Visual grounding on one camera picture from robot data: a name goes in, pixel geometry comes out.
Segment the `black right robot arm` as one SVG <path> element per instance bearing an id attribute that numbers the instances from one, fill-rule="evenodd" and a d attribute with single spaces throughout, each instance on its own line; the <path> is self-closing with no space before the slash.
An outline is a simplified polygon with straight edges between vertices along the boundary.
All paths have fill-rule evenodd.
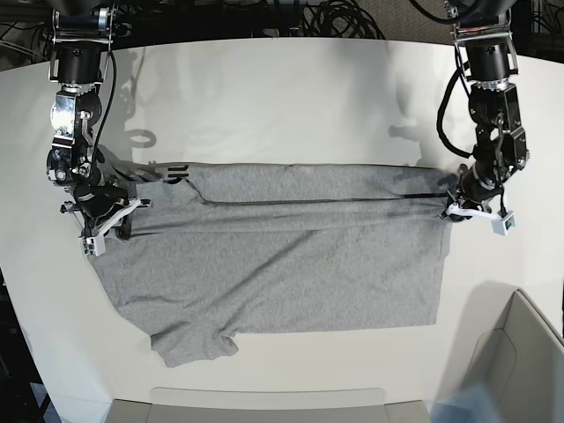
<path id="1" fill-rule="evenodd" d="M 50 122 L 53 140 L 47 156 L 47 177 L 72 199 L 61 211 L 82 224 L 81 240 L 88 256 L 106 251 L 105 236 L 123 228 L 128 217 L 151 202 L 132 196 L 104 175 L 100 137 L 111 108 L 100 100 L 107 72 L 116 68 L 112 51 L 115 3 L 54 1 L 52 53 L 48 78 L 59 90 Z"/>

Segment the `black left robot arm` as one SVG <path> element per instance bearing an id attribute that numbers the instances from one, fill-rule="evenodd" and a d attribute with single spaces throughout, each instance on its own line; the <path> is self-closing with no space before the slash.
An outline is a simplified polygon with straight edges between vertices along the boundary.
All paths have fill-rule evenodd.
<path id="1" fill-rule="evenodd" d="M 456 70 L 436 118 L 443 145 L 472 162 L 458 168 L 442 216 L 456 222 L 487 219 L 500 235 L 516 224 L 508 207 L 505 184 L 525 168 L 530 158 L 517 88 L 510 80 L 518 72 L 510 29 L 512 5 L 510 1 L 445 3 L 445 21 L 453 26 Z M 476 142 L 469 152 L 454 146 L 443 128 L 446 107 L 457 82 L 467 91 L 468 110 L 475 124 Z"/>

